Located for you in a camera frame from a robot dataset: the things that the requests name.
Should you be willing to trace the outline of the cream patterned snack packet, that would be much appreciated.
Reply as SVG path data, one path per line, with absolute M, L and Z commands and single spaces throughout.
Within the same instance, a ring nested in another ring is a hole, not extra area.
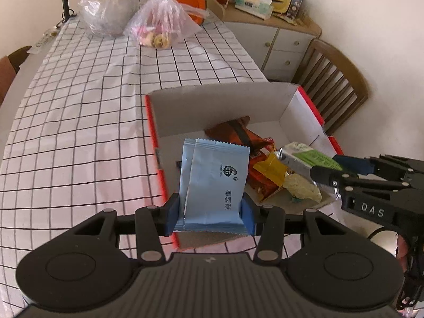
M 285 177 L 284 188 L 293 196 L 301 200 L 313 200 L 321 202 L 322 194 L 316 184 L 313 184 L 305 177 L 293 173 Z

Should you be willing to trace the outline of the light blue snack packet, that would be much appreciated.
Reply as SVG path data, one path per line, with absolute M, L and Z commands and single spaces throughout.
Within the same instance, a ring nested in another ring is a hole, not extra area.
M 175 230 L 246 235 L 241 200 L 250 148 L 208 139 L 186 139 L 180 170 Z

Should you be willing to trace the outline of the green white snack packet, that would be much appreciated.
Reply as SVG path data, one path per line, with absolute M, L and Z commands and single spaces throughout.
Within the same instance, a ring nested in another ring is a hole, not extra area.
M 300 142 L 292 142 L 275 151 L 275 156 L 290 170 L 305 178 L 311 179 L 313 167 L 342 170 L 332 158 Z

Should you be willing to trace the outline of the red orange snack packet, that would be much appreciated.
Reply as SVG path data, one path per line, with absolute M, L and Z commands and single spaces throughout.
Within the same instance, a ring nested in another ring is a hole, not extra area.
M 266 138 L 263 147 L 251 153 L 247 184 L 257 194 L 259 202 L 267 200 L 284 188 L 288 167 L 276 156 L 277 148 L 271 138 Z

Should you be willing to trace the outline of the red cardboard box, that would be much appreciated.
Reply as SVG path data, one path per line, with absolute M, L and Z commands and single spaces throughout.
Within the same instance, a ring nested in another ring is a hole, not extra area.
M 242 217 L 248 194 L 255 205 L 301 214 L 335 200 L 311 181 L 304 154 L 332 158 L 336 150 L 305 92 L 292 83 L 184 86 L 147 95 L 159 179 L 178 193 L 173 238 L 198 248 L 254 238 Z

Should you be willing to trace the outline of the wooden slatted chair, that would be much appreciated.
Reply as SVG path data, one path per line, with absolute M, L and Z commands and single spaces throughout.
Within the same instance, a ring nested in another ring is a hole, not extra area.
M 368 99 L 363 75 L 334 46 L 314 39 L 293 77 L 304 89 L 321 117 L 327 135 L 337 131 Z

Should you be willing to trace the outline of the white checkered tablecloth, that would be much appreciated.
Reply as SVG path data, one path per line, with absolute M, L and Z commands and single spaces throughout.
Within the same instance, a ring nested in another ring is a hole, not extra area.
M 168 50 L 61 29 L 16 109 L 1 159 L 1 316 L 25 307 L 15 280 L 31 250 L 107 208 L 161 203 L 144 97 L 186 85 L 260 82 L 228 26 L 207 21 Z

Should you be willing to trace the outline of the white sideboard cabinet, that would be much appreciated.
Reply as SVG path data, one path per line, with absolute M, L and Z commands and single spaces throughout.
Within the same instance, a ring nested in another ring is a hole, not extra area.
M 270 81 L 290 82 L 309 44 L 322 33 L 306 14 L 293 25 L 275 16 L 262 20 L 232 5 L 223 21 Z

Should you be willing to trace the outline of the yellow tissue holder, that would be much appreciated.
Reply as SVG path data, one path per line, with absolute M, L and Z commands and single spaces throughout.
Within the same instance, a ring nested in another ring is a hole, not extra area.
M 292 0 L 272 0 L 271 6 L 273 7 L 273 12 L 278 14 L 285 14 L 291 4 Z

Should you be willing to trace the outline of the tissue box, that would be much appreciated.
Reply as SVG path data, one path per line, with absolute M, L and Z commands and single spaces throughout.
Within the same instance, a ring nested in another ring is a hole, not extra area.
M 236 0 L 235 8 L 263 20 L 268 20 L 273 12 L 272 0 Z

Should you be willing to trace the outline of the pink clear snack bag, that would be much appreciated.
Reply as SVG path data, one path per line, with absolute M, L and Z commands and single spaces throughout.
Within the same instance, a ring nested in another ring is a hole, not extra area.
M 204 19 L 209 13 L 176 0 L 148 0 L 123 34 L 138 46 L 168 49 L 201 31 L 194 16 Z

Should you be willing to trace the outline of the wooden chair with pink cloth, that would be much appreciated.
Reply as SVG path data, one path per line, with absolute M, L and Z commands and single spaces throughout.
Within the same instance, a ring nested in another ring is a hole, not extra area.
M 0 105 L 6 98 L 6 94 L 19 72 L 20 66 L 28 58 L 28 50 L 31 47 L 21 47 L 13 53 L 4 56 L 0 60 Z

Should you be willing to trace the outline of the large clear plastic bag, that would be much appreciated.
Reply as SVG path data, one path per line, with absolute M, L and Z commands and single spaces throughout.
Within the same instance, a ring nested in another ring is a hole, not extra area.
M 140 2 L 141 0 L 80 0 L 80 18 L 87 32 L 92 35 L 119 37 L 139 10 Z

